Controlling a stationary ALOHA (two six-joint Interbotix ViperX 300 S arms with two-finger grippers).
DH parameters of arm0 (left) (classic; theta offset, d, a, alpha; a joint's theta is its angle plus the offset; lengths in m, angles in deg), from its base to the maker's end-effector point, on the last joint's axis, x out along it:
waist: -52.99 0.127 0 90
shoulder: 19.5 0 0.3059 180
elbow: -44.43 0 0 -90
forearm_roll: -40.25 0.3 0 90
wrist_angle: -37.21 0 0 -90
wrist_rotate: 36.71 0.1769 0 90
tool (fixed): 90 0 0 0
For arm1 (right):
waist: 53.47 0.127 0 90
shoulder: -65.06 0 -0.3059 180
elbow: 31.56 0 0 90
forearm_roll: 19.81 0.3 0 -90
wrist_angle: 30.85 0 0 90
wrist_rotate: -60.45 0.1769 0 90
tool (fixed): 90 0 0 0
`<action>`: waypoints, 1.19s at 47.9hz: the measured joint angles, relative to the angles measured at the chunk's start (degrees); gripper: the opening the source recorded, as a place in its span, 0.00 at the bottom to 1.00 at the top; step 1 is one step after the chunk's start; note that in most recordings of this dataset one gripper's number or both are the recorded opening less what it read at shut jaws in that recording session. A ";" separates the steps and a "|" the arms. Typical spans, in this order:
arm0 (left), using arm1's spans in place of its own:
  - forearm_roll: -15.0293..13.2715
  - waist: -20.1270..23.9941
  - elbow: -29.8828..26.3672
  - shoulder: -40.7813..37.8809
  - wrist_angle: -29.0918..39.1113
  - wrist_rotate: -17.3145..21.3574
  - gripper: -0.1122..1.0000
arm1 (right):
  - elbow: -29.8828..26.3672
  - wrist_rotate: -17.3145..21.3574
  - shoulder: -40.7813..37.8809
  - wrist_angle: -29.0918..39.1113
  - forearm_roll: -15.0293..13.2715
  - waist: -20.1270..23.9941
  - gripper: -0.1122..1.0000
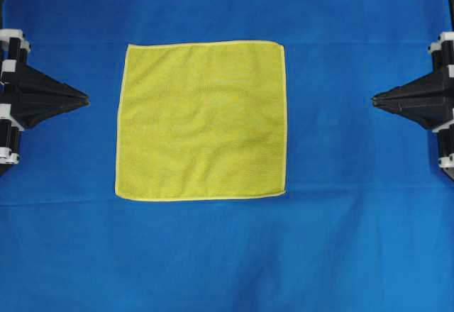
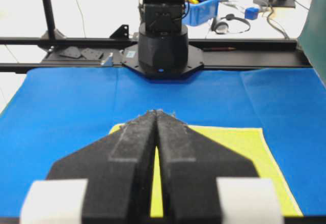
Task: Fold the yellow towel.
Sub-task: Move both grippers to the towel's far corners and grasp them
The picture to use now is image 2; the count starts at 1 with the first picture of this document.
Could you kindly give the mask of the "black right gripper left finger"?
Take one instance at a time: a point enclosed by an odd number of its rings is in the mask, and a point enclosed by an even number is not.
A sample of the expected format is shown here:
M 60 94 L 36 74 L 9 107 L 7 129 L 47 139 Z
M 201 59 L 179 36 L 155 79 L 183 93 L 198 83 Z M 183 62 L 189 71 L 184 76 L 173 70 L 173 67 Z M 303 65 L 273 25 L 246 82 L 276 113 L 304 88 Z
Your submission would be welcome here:
M 32 183 L 21 223 L 129 223 L 148 213 L 156 113 L 57 160 Z

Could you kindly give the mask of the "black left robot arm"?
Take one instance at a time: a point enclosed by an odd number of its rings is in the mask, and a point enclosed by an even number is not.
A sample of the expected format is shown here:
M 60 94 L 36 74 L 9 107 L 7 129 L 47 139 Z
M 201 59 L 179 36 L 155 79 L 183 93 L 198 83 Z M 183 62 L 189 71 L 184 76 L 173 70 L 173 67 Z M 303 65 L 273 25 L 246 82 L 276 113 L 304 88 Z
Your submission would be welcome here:
M 143 0 L 136 45 L 124 49 L 121 64 L 148 78 L 181 78 L 203 68 L 203 51 L 191 46 L 182 23 L 187 0 Z

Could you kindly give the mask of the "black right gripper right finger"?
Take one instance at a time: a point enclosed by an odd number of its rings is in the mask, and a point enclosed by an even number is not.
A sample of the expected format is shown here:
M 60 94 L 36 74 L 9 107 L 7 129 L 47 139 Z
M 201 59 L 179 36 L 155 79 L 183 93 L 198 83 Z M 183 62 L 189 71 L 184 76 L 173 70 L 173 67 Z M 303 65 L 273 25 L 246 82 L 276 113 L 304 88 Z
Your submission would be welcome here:
M 164 213 L 172 223 L 281 223 L 273 184 L 245 156 L 158 111 Z

